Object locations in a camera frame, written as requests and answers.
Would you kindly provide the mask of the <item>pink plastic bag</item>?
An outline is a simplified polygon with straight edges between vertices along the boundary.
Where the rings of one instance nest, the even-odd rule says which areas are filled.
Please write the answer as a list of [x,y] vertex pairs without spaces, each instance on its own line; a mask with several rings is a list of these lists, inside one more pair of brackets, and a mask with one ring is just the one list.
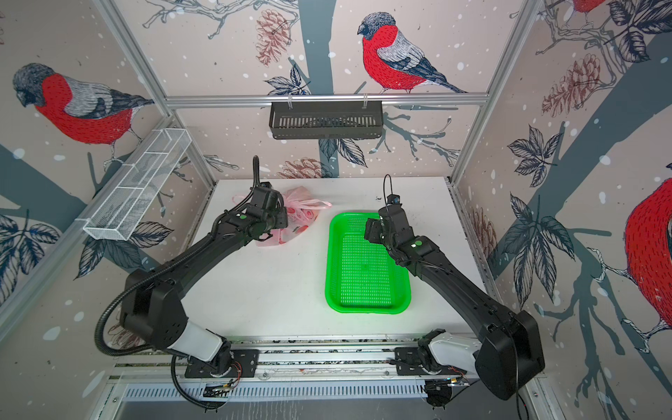
[[315,222],[320,211],[332,204],[314,199],[304,187],[287,190],[283,194],[273,189],[270,183],[253,187],[246,197],[236,195],[236,206],[231,212],[251,215],[253,207],[269,208],[276,224],[262,239],[257,239],[258,247],[283,245],[305,232]]

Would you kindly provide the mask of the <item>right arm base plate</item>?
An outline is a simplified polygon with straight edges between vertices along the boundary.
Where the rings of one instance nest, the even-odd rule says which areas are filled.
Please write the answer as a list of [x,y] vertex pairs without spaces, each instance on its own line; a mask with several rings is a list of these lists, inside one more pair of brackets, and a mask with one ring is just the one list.
[[395,367],[399,376],[465,376],[467,371],[453,366],[424,362],[418,348],[395,348],[388,363]]

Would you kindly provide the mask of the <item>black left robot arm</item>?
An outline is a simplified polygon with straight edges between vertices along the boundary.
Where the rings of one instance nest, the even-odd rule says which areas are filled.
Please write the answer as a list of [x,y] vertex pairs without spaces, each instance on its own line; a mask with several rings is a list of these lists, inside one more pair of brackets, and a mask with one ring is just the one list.
[[253,187],[245,203],[218,216],[210,232],[183,254],[127,281],[120,324],[152,348],[212,363],[225,352],[222,336],[187,316],[182,299],[223,259],[287,226],[282,194],[269,183]]

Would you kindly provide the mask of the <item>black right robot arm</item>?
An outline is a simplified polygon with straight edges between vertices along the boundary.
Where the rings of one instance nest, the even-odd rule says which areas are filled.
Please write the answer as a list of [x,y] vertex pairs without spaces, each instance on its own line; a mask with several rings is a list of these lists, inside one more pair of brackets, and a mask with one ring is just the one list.
[[475,372],[496,397],[508,400],[545,369],[537,321],[514,313],[483,292],[426,236],[414,234],[399,204],[366,222],[364,238],[385,247],[395,263],[430,285],[467,322],[481,343]]

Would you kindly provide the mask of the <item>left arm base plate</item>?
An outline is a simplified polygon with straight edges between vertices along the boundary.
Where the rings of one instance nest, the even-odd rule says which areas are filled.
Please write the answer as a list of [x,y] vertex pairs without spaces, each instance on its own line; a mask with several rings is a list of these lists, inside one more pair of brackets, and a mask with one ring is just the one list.
[[257,370],[260,352],[256,349],[227,350],[211,362],[190,358],[185,369],[188,379],[252,378]]

